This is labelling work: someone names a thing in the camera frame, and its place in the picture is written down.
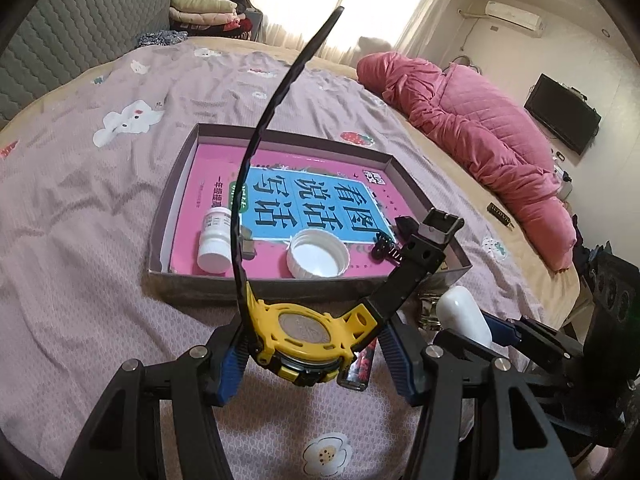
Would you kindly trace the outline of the white earbuds case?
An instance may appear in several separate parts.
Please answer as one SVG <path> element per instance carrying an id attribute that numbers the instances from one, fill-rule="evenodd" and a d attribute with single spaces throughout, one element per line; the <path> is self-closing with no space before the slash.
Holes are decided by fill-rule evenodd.
<path id="1" fill-rule="evenodd" d="M 491 346 L 488 323 L 473 295 L 464 286 L 451 287 L 437 300 L 436 316 L 443 330 L 454 330 L 486 348 Z"/>

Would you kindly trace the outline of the yellow black wrist watch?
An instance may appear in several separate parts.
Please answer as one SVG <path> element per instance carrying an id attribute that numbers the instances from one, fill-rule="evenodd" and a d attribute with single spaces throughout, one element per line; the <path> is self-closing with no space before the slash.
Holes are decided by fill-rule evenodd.
<path id="1" fill-rule="evenodd" d="M 306 305 L 302 287 L 320 288 L 320 299 L 342 290 L 336 278 L 299 280 L 282 294 L 275 304 L 257 298 L 243 268 L 240 241 L 242 187 L 250 172 L 250 163 L 262 142 L 277 107 L 306 64 L 326 41 L 341 17 L 336 8 L 318 32 L 299 53 L 268 102 L 248 141 L 234 188 L 231 208 L 231 257 L 236 302 L 244 330 L 250 338 L 254 361 L 271 373 L 301 387 L 312 387 L 337 378 L 354 362 L 356 354 L 378 338 L 390 319 L 419 285 L 434 275 L 445 261 L 445 249 L 463 226 L 463 220 L 445 211 L 431 209 L 418 230 L 402 246 L 402 260 L 390 275 L 378 283 L 369 295 L 338 318 L 320 313 Z"/>

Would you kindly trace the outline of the black hair clip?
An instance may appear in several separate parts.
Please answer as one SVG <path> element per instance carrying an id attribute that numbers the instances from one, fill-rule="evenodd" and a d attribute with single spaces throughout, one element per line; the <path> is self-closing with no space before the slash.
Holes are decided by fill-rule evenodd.
<path id="1" fill-rule="evenodd" d="M 370 251 L 370 256 L 374 262 L 381 263 L 388 261 L 394 266 L 401 264 L 402 255 L 394 240 L 382 231 L 375 234 L 374 245 Z"/>

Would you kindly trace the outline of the white plastic jar lid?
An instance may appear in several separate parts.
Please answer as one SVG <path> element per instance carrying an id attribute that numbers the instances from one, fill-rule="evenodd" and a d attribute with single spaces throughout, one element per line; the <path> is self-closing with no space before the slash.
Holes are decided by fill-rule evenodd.
<path id="1" fill-rule="evenodd" d="M 340 278 L 350 265 L 346 245 L 335 235 L 304 229 L 291 237 L 286 252 L 286 265 L 293 278 Z"/>

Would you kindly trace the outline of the red black small lighter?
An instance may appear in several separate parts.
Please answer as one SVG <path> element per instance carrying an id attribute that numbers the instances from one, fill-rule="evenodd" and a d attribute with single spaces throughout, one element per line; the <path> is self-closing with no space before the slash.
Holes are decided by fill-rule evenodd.
<path id="1" fill-rule="evenodd" d="M 373 339 L 366 348 L 356 354 L 350 367 L 341 371 L 336 380 L 341 387 L 354 391 L 364 391 L 368 388 L 377 342 Z"/>

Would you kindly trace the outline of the small white pill bottle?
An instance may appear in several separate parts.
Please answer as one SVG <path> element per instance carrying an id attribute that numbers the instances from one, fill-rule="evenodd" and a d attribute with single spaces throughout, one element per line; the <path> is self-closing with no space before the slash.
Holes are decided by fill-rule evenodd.
<path id="1" fill-rule="evenodd" d="M 198 240 L 198 267 L 208 274 L 224 274 L 231 266 L 231 211 L 213 207 L 206 212 Z"/>

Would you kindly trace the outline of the black gold lighter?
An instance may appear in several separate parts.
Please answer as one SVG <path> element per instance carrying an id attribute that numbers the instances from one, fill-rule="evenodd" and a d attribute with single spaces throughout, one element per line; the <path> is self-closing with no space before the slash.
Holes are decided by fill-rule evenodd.
<path id="1" fill-rule="evenodd" d="M 494 218 L 496 218 L 507 229 L 512 230 L 514 228 L 514 224 L 511 218 L 496 204 L 489 203 L 487 205 L 487 212 L 488 214 L 491 214 Z"/>

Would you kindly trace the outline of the pink and blue book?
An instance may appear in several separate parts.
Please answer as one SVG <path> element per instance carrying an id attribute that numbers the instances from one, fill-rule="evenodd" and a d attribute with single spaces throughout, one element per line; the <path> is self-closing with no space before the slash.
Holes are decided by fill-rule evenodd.
<path id="1" fill-rule="evenodd" d="M 210 208 L 228 207 L 243 148 L 201 143 L 195 149 L 181 200 L 169 270 L 198 275 L 198 240 Z M 349 278 L 384 276 L 391 263 L 374 262 L 370 251 L 378 231 L 389 233 L 399 216 L 412 213 L 390 172 L 370 162 L 338 162 L 260 150 L 244 186 L 241 226 L 253 233 L 257 255 L 243 259 L 249 278 L 289 278 L 288 241 L 314 228 L 344 242 L 350 255 Z"/>

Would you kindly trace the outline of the pink quilted duvet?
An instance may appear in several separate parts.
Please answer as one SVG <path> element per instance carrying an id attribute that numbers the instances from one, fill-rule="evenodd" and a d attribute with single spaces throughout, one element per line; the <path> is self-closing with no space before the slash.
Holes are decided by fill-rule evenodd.
<path id="1" fill-rule="evenodd" d="M 521 105 L 469 67 L 397 52 L 365 56 L 357 76 L 498 197 L 550 270 L 572 265 L 576 232 L 551 146 Z"/>

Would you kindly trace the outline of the white air conditioner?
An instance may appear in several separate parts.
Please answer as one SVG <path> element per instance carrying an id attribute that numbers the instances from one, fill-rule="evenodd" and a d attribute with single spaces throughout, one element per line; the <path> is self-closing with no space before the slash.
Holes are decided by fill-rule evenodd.
<path id="1" fill-rule="evenodd" d="M 510 4 L 489 0 L 485 6 L 485 13 L 488 18 L 507 22 L 536 37 L 540 37 L 544 32 L 544 21 L 540 15 Z"/>

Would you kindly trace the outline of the white window curtain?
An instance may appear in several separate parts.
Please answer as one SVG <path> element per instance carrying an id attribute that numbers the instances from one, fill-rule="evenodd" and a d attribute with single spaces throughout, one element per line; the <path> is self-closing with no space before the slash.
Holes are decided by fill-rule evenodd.
<path id="1" fill-rule="evenodd" d="M 354 66 L 379 50 L 416 56 L 434 38 L 451 0 L 252 0 L 264 14 L 262 39 L 273 47 L 302 50 L 339 6 L 320 58 Z"/>

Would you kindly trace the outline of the pile of folded clothes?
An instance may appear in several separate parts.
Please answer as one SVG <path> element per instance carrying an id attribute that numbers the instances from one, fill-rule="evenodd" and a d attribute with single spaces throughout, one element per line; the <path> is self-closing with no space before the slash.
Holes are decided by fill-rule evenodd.
<path id="1" fill-rule="evenodd" d="M 263 21 L 250 0 L 170 0 L 170 29 L 189 36 L 257 41 Z"/>

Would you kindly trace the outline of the grey quilted headboard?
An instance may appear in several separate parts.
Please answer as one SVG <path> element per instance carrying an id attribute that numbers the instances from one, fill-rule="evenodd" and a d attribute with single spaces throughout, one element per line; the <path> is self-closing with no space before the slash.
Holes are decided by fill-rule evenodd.
<path id="1" fill-rule="evenodd" d="M 1 123 L 169 25 L 170 0 L 38 0 L 1 55 Z"/>

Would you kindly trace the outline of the black wall television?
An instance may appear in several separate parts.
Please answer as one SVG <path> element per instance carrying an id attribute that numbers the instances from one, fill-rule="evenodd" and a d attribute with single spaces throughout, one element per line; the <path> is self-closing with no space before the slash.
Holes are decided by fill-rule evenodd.
<path id="1" fill-rule="evenodd" d="M 585 96 L 546 74 L 538 77 L 524 108 L 577 155 L 584 154 L 600 128 L 601 116 Z"/>

